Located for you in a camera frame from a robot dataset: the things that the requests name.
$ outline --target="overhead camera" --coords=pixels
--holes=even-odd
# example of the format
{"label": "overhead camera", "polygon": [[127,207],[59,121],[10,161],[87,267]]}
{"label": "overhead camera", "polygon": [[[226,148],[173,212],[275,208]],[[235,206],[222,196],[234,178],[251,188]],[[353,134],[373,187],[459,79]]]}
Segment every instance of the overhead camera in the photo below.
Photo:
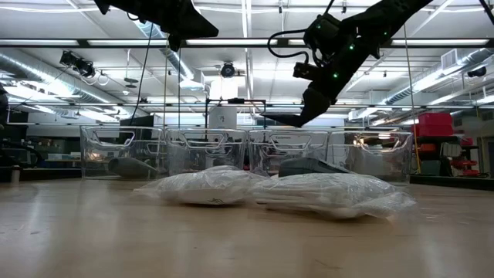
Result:
{"label": "overhead camera", "polygon": [[467,72],[466,74],[469,77],[481,77],[487,73],[487,69],[483,66],[480,69],[473,70],[471,72]]}
{"label": "overhead camera", "polygon": [[96,75],[93,62],[84,60],[84,58],[72,51],[64,51],[60,58],[60,63],[66,67],[72,67],[74,71],[77,71],[83,77],[92,78]]}
{"label": "overhead camera", "polygon": [[235,67],[232,62],[225,62],[222,67],[222,76],[224,78],[232,78],[235,75]]}

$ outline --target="white plastic bag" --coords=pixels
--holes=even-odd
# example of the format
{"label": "white plastic bag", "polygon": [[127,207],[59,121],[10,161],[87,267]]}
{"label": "white plastic bag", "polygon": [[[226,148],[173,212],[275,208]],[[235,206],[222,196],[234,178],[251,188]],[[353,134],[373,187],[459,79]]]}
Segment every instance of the white plastic bag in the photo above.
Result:
{"label": "white plastic bag", "polygon": [[247,191],[263,179],[247,171],[201,171],[162,178],[136,192],[155,194],[168,202],[231,205],[242,202]]}
{"label": "white plastic bag", "polygon": [[267,209],[315,211],[337,219],[385,218],[408,209],[414,199],[378,178],[356,174],[304,174],[255,184],[250,194]]}

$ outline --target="table surface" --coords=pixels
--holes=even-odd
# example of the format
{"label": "table surface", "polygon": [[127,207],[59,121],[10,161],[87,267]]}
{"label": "table surface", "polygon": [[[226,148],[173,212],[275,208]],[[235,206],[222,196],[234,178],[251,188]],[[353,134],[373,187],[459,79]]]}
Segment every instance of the table surface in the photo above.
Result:
{"label": "table surface", "polygon": [[327,221],[261,208],[166,206],[143,182],[0,186],[0,276],[488,277],[494,192],[410,185],[415,213]]}

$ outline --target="cable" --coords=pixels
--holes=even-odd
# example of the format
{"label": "cable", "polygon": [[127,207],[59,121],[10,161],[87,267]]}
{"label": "cable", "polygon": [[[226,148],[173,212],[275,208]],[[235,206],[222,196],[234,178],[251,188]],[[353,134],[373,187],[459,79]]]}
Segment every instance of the cable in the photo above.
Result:
{"label": "cable", "polygon": [[144,63],[142,65],[142,74],[140,75],[139,91],[137,92],[136,108],[134,109],[134,112],[132,113],[132,118],[130,119],[129,126],[132,125],[132,122],[134,121],[134,118],[136,117],[137,108],[139,107],[140,90],[142,89],[142,83],[143,83],[144,73],[146,72],[147,55],[149,54],[149,48],[151,46],[151,38],[152,38],[152,34],[153,34],[153,27],[154,27],[154,23],[151,24],[151,32],[149,33],[149,39],[147,40],[146,56],[144,57]]}
{"label": "cable", "polygon": [[127,13],[127,17],[128,17],[128,19],[130,19],[130,20],[132,20],[132,21],[137,21],[137,20],[139,20],[139,17],[136,17],[135,19],[131,18],[131,17],[130,17],[130,13]]}
{"label": "cable", "polygon": [[418,156],[418,144],[417,144],[417,115],[415,115],[415,105],[414,105],[414,90],[413,90],[413,84],[411,82],[411,69],[410,69],[410,56],[408,54],[408,37],[407,37],[407,25],[403,24],[403,32],[404,32],[404,47],[407,52],[407,63],[408,63],[408,80],[410,81],[410,91],[411,91],[411,117],[414,119],[414,142],[415,142],[415,160],[417,161],[417,170],[418,173],[422,173],[421,165],[420,165],[420,158]]}
{"label": "cable", "polygon": [[330,8],[331,8],[331,6],[333,5],[333,3],[334,3],[334,0],[331,0],[331,2],[330,2],[330,4],[327,6],[326,11],[324,12],[324,14],[327,14],[327,13],[330,11]]}
{"label": "cable", "polygon": [[[178,64],[181,64],[182,63],[182,50],[179,49],[178,50]],[[177,78],[178,78],[178,129],[180,129],[180,69],[182,67],[179,66],[178,67],[178,75],[177,75]]]}
{"label": "cable", "polygon": [[492,15],[492,12],[491,12],[489,5],[487,5],[485,0],[479,0],[479,1],[480,1],[480,5],[482,5],[482,7],[484,7],[484,10],[486,11],[487,16],[491,20],[491,23],[494,25],[494,15]]}
{"label": "cable", "polygon": [[298,56],[298,55],[305,55],[306,59],[305,59],[305,64],[309,63],[309,53],[307,53],[307,51],[299,51],[297,53],[294,53],[294,54],[287,54],[287,55],[283,55],[283,54],[278,54],[278,53],[275,53],[272,49],[271,49],[271,41],[272,39],[274,39],[275,37],[277,36],[281,36],[281,35],[286,35],[286,34],[297,34],[297,33],[300,33],[300,32],[305,32],[306,29],[299,29],[299,30],[290,30],[290,31],[282,31],[282,32],[276,32],[274,34],[272,34],[269,39],[268,39],[268,50],[271,52],[271,54],[275,57],[278,57],[278,58],[293,58],[295,56]]}
{"label": "cable", "polygon": [[164,72],[165,72],[165,76],[164,76],[164,95],[163,95],[163,132],[166,128],[166,114],[167,114],[167,80],[168,80],[168,56],[165,55],[164,56]]}

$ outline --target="ceiling light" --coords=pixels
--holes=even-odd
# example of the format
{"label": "ceiling light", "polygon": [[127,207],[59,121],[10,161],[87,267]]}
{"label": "ceiling light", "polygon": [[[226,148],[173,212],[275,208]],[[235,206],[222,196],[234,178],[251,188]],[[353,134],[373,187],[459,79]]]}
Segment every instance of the ceiling light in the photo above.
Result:
{"label": "ceiling light", "polygon": [[410,119],[410,120],[406,120],[406,121],[402,121],[400,124],[404,124],[404,125],[412,125],[414,123],[417,123],[418,124],[418,119],[415,120],[415,119]]}
{"label": "ceiling light", "polygon": [[0,39],[4,46],[78,46],[75,39]]}
{"label": "ceiling light", "polygon": [[288,44],[290,46],[304,46],[306,43],[303,41],[303,39],[289,39]]}
{"label": "ceiling light", "polygon": [[430,45],[485,45],[488,39],[393,39],[393,46],[430,46]]}
{"label": "ceiling light", "polygon": [[91,46],[167,46],[166,39],[90,39],[87,41]]}
{"label": "ceiling light", "polygon": [[491,103],[494,102],[494,96],[488,96],[484,97],[480,100],[477,100],[477,104],[485,104],[485,103]]}
{"label": "ceiling light", "polygon": [[27,100],[36,100],[36,101],[60,101],[57,99],[55,95],[47,95],[45,93],[40,93],[35,90],[29,89],[26,86],[6,86],[5,90],[11,95],[21,97]]}
{"label": "ceiling light", "polygon": [[426,108],[428,109],[472,109],[473,105],[471,106],[464,106],[464,105],[455,105],[455,106],[442,106],[442,105],[428,105]]}
{"label": "ceiling light", "polygon": [[[188,46],[266,46],[267,39],[188,39]],[[271,40],[271,45],[278,44],[277,39]]]}
{"label": "ceiling light", "polygon": [[83,115],[84,117],[88,117],[88,118],[93,119],[93,120],[99,120],[102,122],[117,122],[118,121],[114,117],[110,117],[110,116],[107,116],[107,115],[102,114],[102,113],[88,111],[88,110],[80,111],[80,114]]}
{"label": "ceiling light", "polygon": [[39,106],[39,105],[34,105],[34,106],[22,105],[22,106],[23,107],[26,107],[26,108],[29,108],[29,109],[34,109],[34,110],[37,110],[37,111],[48,113],[48,114],[54,114],[55,113],[55,111],[49,109],[48,107],[42,107],[42,106]]}

